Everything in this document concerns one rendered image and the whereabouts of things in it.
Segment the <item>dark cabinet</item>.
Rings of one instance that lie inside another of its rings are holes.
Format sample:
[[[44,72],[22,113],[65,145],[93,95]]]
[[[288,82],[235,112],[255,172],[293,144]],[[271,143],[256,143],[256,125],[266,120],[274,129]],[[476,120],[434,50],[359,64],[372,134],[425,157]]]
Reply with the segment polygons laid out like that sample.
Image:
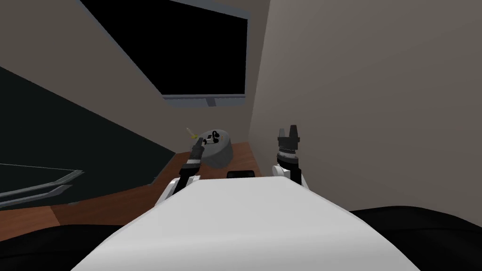
[[[170,151],[0,67],[0,210],[152,183]]]

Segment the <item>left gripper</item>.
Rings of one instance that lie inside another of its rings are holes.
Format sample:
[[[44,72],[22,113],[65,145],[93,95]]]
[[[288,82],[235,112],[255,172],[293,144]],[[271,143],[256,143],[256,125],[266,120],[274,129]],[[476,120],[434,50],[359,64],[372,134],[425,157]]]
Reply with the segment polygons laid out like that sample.
[[[190,160],[192,162],[200,162],[202,159],[202,154],[204,152],[204,139],[199,137],[196,143],[193,145],[191,153],[190,153]]]

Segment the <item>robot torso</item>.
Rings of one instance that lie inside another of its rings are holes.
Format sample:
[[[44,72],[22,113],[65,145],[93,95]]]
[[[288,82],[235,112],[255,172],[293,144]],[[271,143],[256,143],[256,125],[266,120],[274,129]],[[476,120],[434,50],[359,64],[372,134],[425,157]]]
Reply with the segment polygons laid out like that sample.
[[[72,271],[419,271],[349,211],[282,177],[201,179]]]

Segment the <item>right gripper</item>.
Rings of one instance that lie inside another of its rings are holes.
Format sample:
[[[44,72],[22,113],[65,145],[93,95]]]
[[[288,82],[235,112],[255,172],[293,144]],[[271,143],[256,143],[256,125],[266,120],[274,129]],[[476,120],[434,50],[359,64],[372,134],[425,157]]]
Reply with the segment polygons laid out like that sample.
[[[285,129],[280,128],[278,146],[284,150],[298,150],[300,138],[298,137],[297,125],[290,125],[289,136],[285,136]]]

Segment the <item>grey round container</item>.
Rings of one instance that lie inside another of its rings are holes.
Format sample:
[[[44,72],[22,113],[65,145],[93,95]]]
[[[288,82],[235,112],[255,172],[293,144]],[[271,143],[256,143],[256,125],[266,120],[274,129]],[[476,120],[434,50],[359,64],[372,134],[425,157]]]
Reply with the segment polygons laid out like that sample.
[[[212,168],[225,168],[233,159],[233,148],[229,134],[221,129],[209,130],[199,137],[207,140],[208,136],[218,139],[217,143],[204,145],[201,163]]]

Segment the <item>black window with grey frame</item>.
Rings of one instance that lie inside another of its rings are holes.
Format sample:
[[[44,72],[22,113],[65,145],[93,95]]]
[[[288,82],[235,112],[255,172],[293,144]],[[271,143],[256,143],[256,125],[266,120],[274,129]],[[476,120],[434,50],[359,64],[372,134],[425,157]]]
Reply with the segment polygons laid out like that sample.
[[[250,14],[216,0],[78,0],[172,107],[246,100]]]

